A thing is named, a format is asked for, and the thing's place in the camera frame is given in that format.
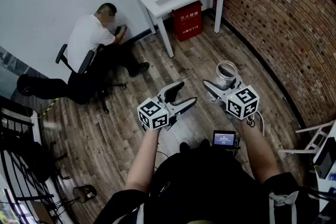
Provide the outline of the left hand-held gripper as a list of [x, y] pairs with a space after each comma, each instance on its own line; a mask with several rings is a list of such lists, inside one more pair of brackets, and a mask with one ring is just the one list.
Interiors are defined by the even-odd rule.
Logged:
[[175, 82], [162, 88], [154, 98], [147, 98], [137, 107], [139, 120], [144, 130], [169, 130], [176, 122], [177, 115], [183, 114], [197, 102], [197, 97], [175, 103], [177, 93], [185, 82]]

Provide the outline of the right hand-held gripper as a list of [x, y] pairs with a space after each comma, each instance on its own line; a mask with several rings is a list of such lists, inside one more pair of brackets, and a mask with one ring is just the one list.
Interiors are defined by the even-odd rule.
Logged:
[[251, 85], [245, 85], [241, 76], [236, 73], [232, 81], [233, 89], [219, 86], [209, 80], [203, 80], [203, 86], [211, 95], [210, 100], [220, 100], [226, 105], [226, 112], [243, 120], [255, 113], [259, 106], [259, 95]]

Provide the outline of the clear plastic cup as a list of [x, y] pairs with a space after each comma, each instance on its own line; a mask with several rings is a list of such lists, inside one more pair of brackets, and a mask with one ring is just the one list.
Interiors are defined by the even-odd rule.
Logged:
[[229, 95], [232, 93], [232, 89], [230, 87], [236, 73], [237, 67], [233, 62], [229, 60], [221, 61], [217, 64], [215, 77], [212, 83], [219, 86], [225, 86], [227, 91], [226, 95]]

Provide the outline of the person's right forearm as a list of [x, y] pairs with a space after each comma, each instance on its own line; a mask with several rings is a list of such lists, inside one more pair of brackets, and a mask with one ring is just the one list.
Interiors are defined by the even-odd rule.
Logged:
[[251, 126], [247, 120], [236, 118], [231, 119], [231, 122], [244, 140], [255, 180], [263, 184], [267, 179], [279, 175], [275, 155], [257, 124]]

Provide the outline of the person's left forearm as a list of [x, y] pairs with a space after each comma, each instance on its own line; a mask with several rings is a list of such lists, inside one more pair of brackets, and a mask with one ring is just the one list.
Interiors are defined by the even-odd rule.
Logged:
[[140, 148], [128, 172], [125, 190], [134, 189], [144, 193], [149, 192], [154, 174], [160, 130], [146, 130]]

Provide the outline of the small screen device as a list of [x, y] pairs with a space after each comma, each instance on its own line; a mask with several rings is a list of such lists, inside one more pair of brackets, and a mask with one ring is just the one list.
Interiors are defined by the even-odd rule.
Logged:
[[234, 149], [236, 141], [236, 132], [235, 131], [213, 131], [213, 146], [220, 146], [225, 149]]

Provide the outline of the red metal box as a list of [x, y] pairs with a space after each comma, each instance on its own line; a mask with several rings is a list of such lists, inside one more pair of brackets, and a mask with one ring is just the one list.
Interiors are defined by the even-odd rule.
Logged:
[[187, 40], [202, 32], [202, 3], [193, 2], [177, 10], [173, 10], [173, 29], [179, 41]]

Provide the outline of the person's black shirt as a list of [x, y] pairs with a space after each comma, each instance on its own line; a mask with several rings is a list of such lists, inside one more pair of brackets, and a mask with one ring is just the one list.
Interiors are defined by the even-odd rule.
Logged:
[[115, 193], [94, 224], [312, 224], [317, 210], [291, 173], [255, 181], [218, 147], [166, 159], [149, 193]]

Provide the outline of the black office chair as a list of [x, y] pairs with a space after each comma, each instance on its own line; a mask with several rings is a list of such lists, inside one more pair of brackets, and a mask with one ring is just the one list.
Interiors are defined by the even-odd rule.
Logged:
[[101, 101], [104, 112], [108, 114], [109, 110], [107, 109], [106, 101], [104, 99], [105, 96], [108, 95], [108, 88], [121, 87], [122, 89], [126, 89], [126, 84], [106, 82], [108, 72], [91, 64], [95, 56], [95, 52], [93, 50], [88, 51], [78, 71], [75, 71], [69, 65], [68, 59], [64, 55], [66, 49], [67, 45], [64, 44], [61, 47], [55, 62], [59, 63], [62, 61], [71, 71], [67, 82], [67, 97], [75, 101], [77, 104], [89, 104], [90, 100], [97, 96]]

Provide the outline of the dark laptop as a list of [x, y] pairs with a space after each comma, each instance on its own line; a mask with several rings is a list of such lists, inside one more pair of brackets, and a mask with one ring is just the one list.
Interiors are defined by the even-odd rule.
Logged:
[[317, 161], [314, 163], [315, 170], [320, 179], [326, 179], [334, 162], [336, 161], [336, 142], [334, 140], [326, 142]]

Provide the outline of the small waste bin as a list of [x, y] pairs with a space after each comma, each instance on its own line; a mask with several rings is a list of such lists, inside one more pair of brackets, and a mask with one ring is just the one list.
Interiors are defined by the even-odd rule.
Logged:
[[79, 187], [74, 187], [72, 193], [76, 201], [84, 204], [87, 201], [96, 197], [97, 190], [92, 185], [83, 185]]

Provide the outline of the black metal railing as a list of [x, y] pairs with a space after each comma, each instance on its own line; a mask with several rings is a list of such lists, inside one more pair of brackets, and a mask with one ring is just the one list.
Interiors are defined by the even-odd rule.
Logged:
[[39, 114], [0, 96], [0, 224], [79, 224], [62, 197], [61, 178], [39, 183], [26, 164], [30, 144], [46, 150]]

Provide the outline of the white chair frame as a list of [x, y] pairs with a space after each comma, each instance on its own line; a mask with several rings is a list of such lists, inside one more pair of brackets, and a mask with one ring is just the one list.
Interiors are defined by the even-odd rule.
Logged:
[[286, 154], [316, 154], [324, 140], [328, 137], [328, 133], [323, 131], [323, 129], [332, 127], [336, 123], [336, 120], [330, 121], [328, 123], [324, 123], [321, 125], [309, 127], [306, 129], [296, 130], [296, 134], [309, 134], [310, 132], [314, 131], [314, 135], [310, 139], [307, 146], [302, 150], [296, 149], [279, 149], [279, 153], [286, 153]]

